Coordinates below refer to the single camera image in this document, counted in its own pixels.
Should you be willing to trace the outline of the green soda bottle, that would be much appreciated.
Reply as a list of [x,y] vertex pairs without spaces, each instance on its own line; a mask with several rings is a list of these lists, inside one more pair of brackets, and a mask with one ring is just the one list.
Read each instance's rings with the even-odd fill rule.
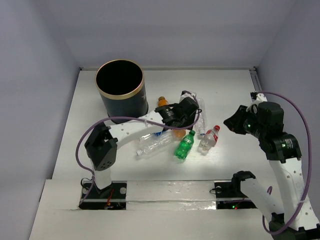
[[180,141],[179,145],[174,151],[174,156],[177,157],[179,160],[184,161],[190,150],[192,149],[194,145],[194,137],[196,132],[194,130],[191,130],[189,134],[183,137],[183,139]]

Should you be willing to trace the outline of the blue label water bottle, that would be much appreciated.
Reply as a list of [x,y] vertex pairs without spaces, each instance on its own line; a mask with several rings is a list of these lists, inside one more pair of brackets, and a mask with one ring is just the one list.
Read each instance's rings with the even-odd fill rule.
[[162,131],[155,132],[155,133],[149,133],[149,134],[141,136],[138,140],[140,143],[144,143],[146,141],[153,140],[154,138],[160,136],[162,133],[163,133]]

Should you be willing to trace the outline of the red cap clear bottle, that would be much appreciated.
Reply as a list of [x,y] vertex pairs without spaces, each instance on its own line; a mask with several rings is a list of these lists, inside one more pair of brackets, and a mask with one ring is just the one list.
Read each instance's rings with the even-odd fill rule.
[[200,140],[199,145],[198,145],[198,151],[201,154],[206,155],[211,148],[213,148],[219,138],[219,131],[220,131],[220,126],[215,125],[213,128],[209,129],[204,137]]

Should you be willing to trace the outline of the clear bottle front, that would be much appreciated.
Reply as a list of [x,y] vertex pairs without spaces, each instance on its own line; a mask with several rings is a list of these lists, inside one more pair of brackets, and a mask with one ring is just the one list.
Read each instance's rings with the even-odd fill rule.
[[161,135],[157,136],[152,140],[140,143],[139,149],[136,151],[138,157],[152,154],[165,146],[173,143],[176,140],[172,131],[163,132]]

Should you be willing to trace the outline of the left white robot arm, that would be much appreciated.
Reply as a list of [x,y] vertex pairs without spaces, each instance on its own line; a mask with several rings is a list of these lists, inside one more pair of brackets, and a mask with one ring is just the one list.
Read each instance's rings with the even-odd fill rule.
[[110,168],[116,162],[117,150],[148,134],[165,130],[188,129],[195,124],[199,104],[194,96],[186,96],[179,103],[157,107],[139,117],[112,117],[126,120],[107,126],[103,120],[94,126],[84,147],[93,167],[93,191],[104,198],[110,194],[112,180]]

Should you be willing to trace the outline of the small orange juice bottle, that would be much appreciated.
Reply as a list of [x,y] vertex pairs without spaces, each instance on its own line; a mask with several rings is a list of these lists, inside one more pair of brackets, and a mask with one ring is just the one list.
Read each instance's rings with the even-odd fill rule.
[[157,105],[158,105],[158,107],[168,106],[169,102],[167,101],[167,99],[164,96],[160,96],[158,98]]

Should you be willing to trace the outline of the clear bottle blue cap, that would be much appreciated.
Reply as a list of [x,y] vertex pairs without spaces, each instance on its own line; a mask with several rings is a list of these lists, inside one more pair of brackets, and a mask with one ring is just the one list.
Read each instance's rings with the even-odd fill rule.
[[201,109],[201,113],[199,114],[199,119],[197,123],[194,125],[194,129],[197,133],[198,138],[202,138],[206,134],[206,109],[205,109],[205,101],[202,98],[197,99],[199,108]]

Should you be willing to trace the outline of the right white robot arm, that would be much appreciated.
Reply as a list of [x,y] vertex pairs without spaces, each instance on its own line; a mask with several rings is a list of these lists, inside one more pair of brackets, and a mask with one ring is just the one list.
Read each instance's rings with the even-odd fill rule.
[[260,149],[274,172],[282,203],[262,188],[250,171],[239,171],[231,179],[235,196],[245,195],[268,222],[268,233],[274,240],[318,240],[320,221],[304,191],[301,150],[298,140],[283,131],[284,110],[275,102],[253,102],[240,105],[224,120],[233,133],[250,134],[258,139]]

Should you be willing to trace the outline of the large orange labelled bottle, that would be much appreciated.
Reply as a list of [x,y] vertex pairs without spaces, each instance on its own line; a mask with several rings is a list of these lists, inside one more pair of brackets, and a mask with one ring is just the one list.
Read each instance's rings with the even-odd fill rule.
[[172,131],[172,133],[175,138],[181,139],[186,135],[186,130],[185,129],[174,129]]

